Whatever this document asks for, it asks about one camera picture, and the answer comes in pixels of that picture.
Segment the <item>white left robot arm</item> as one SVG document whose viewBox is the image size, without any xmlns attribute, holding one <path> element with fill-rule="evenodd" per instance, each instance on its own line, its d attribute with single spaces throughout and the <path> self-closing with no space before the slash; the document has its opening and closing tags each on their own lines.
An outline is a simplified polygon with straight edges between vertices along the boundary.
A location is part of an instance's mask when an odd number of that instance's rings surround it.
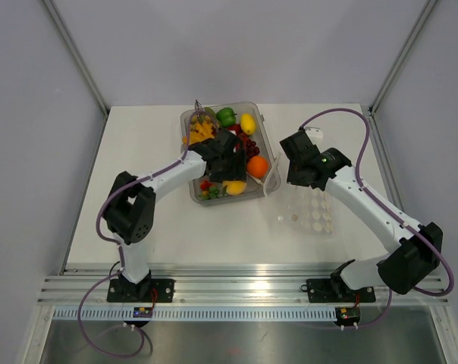
<svg viewBox="0 0 458 364">
<path fill-rule="evenodd" d="M 96 218 L 99 236 L 115 243 L 120 256 L 119 271 L 109 276 L 109 302 L 155 299 L 156 283 L 141 245 L 152 230 L 155 205 L 173 190 L 203 176 L 212 183 L 245 181 L 243 141 L 222 130 L 213 138 L 187 145 L 174 162 L 145 177 L 123 171 L 115 178 Z"/>
</svg>

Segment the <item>cherry tomato sprig toy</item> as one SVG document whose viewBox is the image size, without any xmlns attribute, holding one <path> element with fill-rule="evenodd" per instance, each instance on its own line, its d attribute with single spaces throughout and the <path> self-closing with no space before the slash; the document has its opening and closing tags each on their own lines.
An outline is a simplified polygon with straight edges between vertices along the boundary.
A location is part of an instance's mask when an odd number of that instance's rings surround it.
<svg viewBox="0 0 458 364">
<path fill-rule="evenodd" d="M 223 196 L 222 189 L 219 185 L 204 180 L 199 185 L 200 193 L 198 198 L 202 201 L 219 199 Z"/>
</svg>

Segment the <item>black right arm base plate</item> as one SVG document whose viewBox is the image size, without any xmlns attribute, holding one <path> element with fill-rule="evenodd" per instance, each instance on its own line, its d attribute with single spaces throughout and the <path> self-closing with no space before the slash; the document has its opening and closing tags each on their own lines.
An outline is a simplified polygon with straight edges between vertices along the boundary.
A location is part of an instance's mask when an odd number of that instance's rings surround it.
<svg viewBox="0 0 458 364">
<path fill-rule="evenodd" d="M 309 278 L 300 290 L 307 293 L 310 303 L 375 303 L 372 287 L 350 289 L 340 276 L 342 271 L 355 260 L 352 259 L 336 268 L 328 278 Z"/>
</svg>

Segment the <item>orange fruit toy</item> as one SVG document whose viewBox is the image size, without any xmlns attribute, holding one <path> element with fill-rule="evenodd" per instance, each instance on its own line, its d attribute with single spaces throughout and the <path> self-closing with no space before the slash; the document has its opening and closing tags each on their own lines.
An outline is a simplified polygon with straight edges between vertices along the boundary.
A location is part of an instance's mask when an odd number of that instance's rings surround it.
<svg viewBox="0 0 458 364">
<path fill-rule="evenodd" d="M 252 177 L 261 179 L 263 178 L 266 173 L 268 172 L 269 164 L 268 161 L 260 156 L 255 155 L 253 156 L 248 162 L 246 166 L 247 173 Z"/>
</svg>

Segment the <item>clear dotted zip top bag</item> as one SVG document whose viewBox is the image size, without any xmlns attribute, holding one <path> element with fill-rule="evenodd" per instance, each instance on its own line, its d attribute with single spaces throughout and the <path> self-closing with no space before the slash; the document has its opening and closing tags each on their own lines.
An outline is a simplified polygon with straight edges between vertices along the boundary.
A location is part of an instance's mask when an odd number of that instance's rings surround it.
<svg viewBox="0 0 458 364">
<path fill-rule="evenodd" d="M 331 211 L 331 197 L 310 187 L 298 187 L 280 181 L 277 189 L 270 188 L 277 181 L 281 153 L 271 160 L 271 166 L 264 177 L 249 177 L 262 188 L 265 198 L 271 200 L 271 213 L 281 225 L 295 231 L 306 232 L 319 237 L 330 237 L 334 233 L 334 218 Z"/>
</svg>

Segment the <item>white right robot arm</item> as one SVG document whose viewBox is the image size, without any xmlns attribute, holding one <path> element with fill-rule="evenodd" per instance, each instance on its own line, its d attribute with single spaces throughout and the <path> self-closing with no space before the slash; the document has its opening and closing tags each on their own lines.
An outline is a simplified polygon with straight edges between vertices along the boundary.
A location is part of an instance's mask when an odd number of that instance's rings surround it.
<svg viewBox="0 0 458 364">
<path fill-rule="evenodd" d="M 374 233 L 387 251 L 378 258 L 351 259 L 335 269 L 330 283 L 335 298 L 348 300 L 357 290 L 377 285 L 406 294 L 439 266 L 443 231 L 438 225 L 421 224 L 358 182 L 356 168 L 342 152 L 335 148 L 319 151 L 304 130 L 280 144 L 289 160 L 287 182 L 333 196 Z"/>
</svg>

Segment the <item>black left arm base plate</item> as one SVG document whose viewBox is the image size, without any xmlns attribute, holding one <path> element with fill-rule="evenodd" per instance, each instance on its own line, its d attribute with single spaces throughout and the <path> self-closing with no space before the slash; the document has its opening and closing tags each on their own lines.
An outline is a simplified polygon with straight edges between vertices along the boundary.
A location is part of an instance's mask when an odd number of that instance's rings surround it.
<svg viewBox="0 0 458 364">
<path fill-rule="evenodd" d="M 121 279 L 110 280 L 107 298 L 109 303 L 171 303 L 174 280 L 152 278 L 132 284 Z"/>
</svg>

